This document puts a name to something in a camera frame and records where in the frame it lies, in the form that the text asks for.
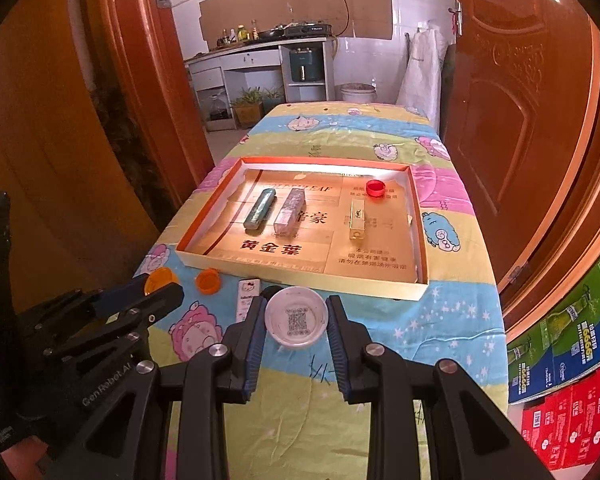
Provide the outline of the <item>person's left hand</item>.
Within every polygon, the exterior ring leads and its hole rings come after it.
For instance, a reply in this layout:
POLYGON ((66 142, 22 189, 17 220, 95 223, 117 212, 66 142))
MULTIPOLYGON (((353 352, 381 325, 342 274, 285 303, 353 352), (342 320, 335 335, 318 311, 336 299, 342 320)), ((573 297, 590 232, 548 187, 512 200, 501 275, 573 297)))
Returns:
POLYGON ((27 437, 1 454, 17 480, 43 480, 38 461, 46 455, 47 444, 38 437, 27 437))

